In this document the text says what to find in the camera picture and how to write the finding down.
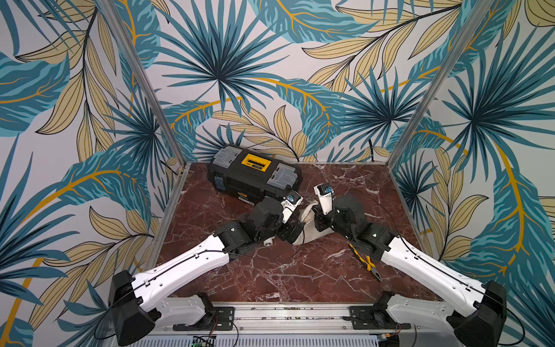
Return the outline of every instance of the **marble floor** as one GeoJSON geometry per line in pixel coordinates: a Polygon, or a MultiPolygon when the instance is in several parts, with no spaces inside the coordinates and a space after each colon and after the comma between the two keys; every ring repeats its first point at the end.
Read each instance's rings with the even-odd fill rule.
{"type": "MultiPolygon", "coordinates": [[[[412,244],[416,237],[384,165],[301,164],[301,209],[316,200],[313,186],[330,182],[335,192],[355,188],[379,201],[395,218],[399,232],[412,244]]],[[[393,227],[387,214],[371,200],[359,197],[369,221],[393,227]]],[[[251,206],[214,190],[206,178],[206,164],[192,164],[185,187],[158,258],[163,263],[190,249],[219,225],[249,212],[251,206]]],[[[287,258],[295,252],[289,243],[259,247],[251,256],[287,258]]],[[[383,281],[366,270],[348,242],[330,234],[305,244],[285,263],[239,258],[206,273],[174,293],[190,296],[205,292],[212,301],[374,302],[382,291],[418,299],[437,300],[435,294],[404,273],[377,264],[383,281]]]]}

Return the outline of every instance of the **black toolbox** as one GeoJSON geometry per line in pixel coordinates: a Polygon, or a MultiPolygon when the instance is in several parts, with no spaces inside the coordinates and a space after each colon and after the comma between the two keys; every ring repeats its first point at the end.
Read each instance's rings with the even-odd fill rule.
{"type": "Polygon", "coordinates": [[[208,164],[208,179],[217,191],[254,205],[265,196],[281,200],[297,191],[302,175],[297,165],[228,145],[208,164]]]}

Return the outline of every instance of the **wall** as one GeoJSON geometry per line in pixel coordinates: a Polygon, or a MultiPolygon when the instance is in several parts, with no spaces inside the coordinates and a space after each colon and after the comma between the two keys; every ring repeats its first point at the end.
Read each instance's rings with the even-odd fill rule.
{"type": "Polygon", "coordinates": [[[236,143],[291,161],[384,161],[474,3],[157,0],[147,74],[188,160],[236,143]]]}
{"type": "MultiPolygon", "coordinates": [[[[458,60],[392,171],[427,252],[503,284],[526,326],[521,345],[555,346],[555,2],[509,3],[494,40],[469,43],[476,54],[458,60]]],[[[521,337],[515,322],[502,343],[521,337]]]]}
{"type": "Polygon", "coordinates": [[[102,14],[72,3],[0,4],[0,346],[99,345],[177,170],[102,14]]]}

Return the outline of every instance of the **pliers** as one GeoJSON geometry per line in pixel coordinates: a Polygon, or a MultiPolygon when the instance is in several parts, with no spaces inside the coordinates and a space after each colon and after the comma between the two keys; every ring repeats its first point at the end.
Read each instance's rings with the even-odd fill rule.
{"type": "Polygon", "coordinates": [[[366,259],[363,258],[356,250],[356,248],[352,245],[349,244],[349,246],[351,247],[351,249],[355,252],[356,256],[360,259],[361,262],[366,264],[366,270],[372,272],[374,274],[374,276],[378,279],[378,281],[381,282],[381,276],[380,273],[378,272],[378,270],[376,269],[376,265],[374,265],[374,263],[370,260],[369,256],[366,256],[366,259]]]}

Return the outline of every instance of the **black cable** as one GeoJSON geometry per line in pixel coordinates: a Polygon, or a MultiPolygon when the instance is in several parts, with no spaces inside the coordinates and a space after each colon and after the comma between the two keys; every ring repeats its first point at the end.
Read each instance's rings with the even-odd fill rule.
{"type": "Polygon", "coordinates": [[[418,257],[419,260],[422,260],[424,263],[426,263],[426,264],[428,264],[429,266],[433,267],[434,269],[436,269],[436,270],[442,272],[444,275],[446,275],[446,276],[452,278],[453,280],[459,282],[460,284],[464,285],[465,287],[470,288],[470,289],[472,289],[472,290],[474,290],[474,291],[476,291],[476,292],[482,294],[483,296],[485,296],[485,297],[487,297],[487,298],[493,300],[493,301],[496,302],[497,304],[499,304],[499,305],[505,307],[505,308],[507,309],[507,311],[509,311],[509,312],[513,315],[513,317],[515,317],[515,318],[517,319],[517,321],[518,321],[518,323],[519,323],[519,325],[521,326],[521,329],[522,329],[522,336],[521,336],[521,338],[520,338],[518,341],[513,342],[513,343],[511,343],[511,344],[502,344],[502,343],[498,343],[499,346],[515,346],[515,345],[517,345],[517,344],[519,344],[519,343],[521,343],[521,342],[524,341],[524,338],[526,337],[526,330],[524,329],[524,324],[522,324],[522,321],[520,320],[520,318],[519,318],[519,317],[518,317],[518,316],[506,305],[506,304],[500,303],[500,302],[497,301],[495,298],[492,298],[491,296],[487,295],[486,293],[483,293],[483,292],[479,291],[478,289],[476,289],[476,288],[474,288],[474,287],[472,287],[472,286],[467,285],[466,283],[464,283],[463,281],[459,280],[459,279],[456,278],[455,276],[453,276],[453,275],[451,275],[451,274],[449,274],[449,273],[443,271],[442,269],[436,267],[435,265],[433,265],[432,263],[430,263],[430,262],[427,261],[426,259],[421,258],[420,256],[418,256],[418,254],[416,254],[416,253],[407,245],[407,243],[405,242],[405,239],[401,236],[401,234],[399,234],[399,229],[397,228],[397,224],[395,224],[395,220],[393,219],[393,216],[391,215],[391,213],[389,213],[389,211],[388,211],[385,207],[383,207],[379,202],[377,202],[373,197],[371,197],[370,195],[368,195],[368,194],[366,194],[366,193],[361,192],[360,190],[356,190],[356,189],[345,189],[345,190],[340,191],[340,192],[337,193],[336,195],[343,194],[343,193],[345,193],[345,192],[358,192],[359,194],[362,194],[362,195],[366,196],[367,198],[369,198],[370,200],[372,200],[373,202],[375,202],[376,204],[378,204],[378,205],[387,213],[387,215],[389,215],[389,218],[391,218],[391,221],[393,222],[393,225],[394,225],[394,227],[395,227],[395,231],[397,231],[397,234],[398,234],[399,237],[401,238],[401,241],[403,241],[403,244],[405,245],[405,247],[406,247],[415,257],[418,257]]]}
{"type": "Polygon", "coordinates": [[[415,341],[412,343],[411,347],[415,347],[417,338],[418,338],[418,330],[416,329],[416,326],[415,326],[415,341]]]}
{"type": "Polygon", "coordinates": [[[108,312],[110,312],[110,310],[111,310],[112,308],[114,308],[114,307],[116,306],[116,304],[118,304],[120,301],[122,301],[127,295],[129,295],[129,294],[131,294],[131,293],[134,293],[137,289],[141,288],[141,287],[144,286],[146,283],[149,283],[150,281],[155,280],[156,278],[162,276],[163,274],[165,274],[165,273],[168,272],[169,270],[172,270],[172,269],[175,268],[176,266],[178,266],[178,265],[180,265],[180,264],[182,264],[182,263],[185,263],[187,260],[190,260],[190,259],[192,259],[192,258],[198,258],[198,256],[199,256],[200,254],[202,254],[202,253],[207,253],[207,252],[225,253],[225,254],[237,255],[237,256],[239,256],[239,257],[244,257],[244,258],[249,258],[249,259],[254,259],[254,260],[262,260],[262,261],[286,261],[286,260],[292,259],[294,256],[296,256],[297,253],[299,253],[299,251],[302,249],[304,243],[305,243],[305,230],[303,229],[303,230],[302,230],[302,244],[299,246],[299,248],[297,249],[297,251],[295,251],[295,253],[293,253],[292,256],[290,256],[290,257],[288,257],[288,258],[285,258],[285,259],[265,259],[265,258],[249,257],[248,255],[244,255],[244,254],[226,252],[226,251],[223,251],[223,250],[212,250],[212,249],[205,249],[205,250],[203,250],[203,251],[200,251],[200,252],[198,252],[198,253],[195,253],[195,254],[193,254],[192,256],[190,256],[190,257],[188,257],[188,258],[186,258],[186,259],[183,259],[182,261],[180,261],[180,262],[178,262],[178,263],[176,263],[176,264],[170,266],[168,269],[165,269],[164,271],[162,271],[162,272],[156,274],[156,276],[152,277],[152,278],[149,279],[148,281],[145,281],[145,282],[141,283],[137,288],[134,288],[133,290],[131,290],[131,291],[125,293],[121,298],[119,298],[119,299],[118,299],[117,301],[115,301],[112,305],[110,305],[110,307],[108,307],[108,310],[106,310],[106,312],[104,312],[104,314],[103,314],[102,317],[98,320],[96,326],[94,327],[93,337],[94,337],[95,339],[97,339],[97,340],[105,340],[105,339],[109,339],[109,338],[115,336],[115,334],[112,334],[112,335],[110,335],[110,336],[104,336],[104,337],[99,338],[99,337],[97,337],[97,330],[98,330],[98,326],[100,325],[100,322],[104,319],[104,317],[106,316],[106,314],[107,314],[108,312]]]}
{"type": "Polygon", "coordinates": [[[231,320],[222,320],[222,321],[228,321],[232,323],[233,326],[235,327],[235,330],[237,330],[237,338],[235,339],[235,343],[233,344],[233,347],[237,346],[237,342],[239,342],[239,329],[237,328],[237,325],[235,325],[235,323],[233,323],[231,320]]]}

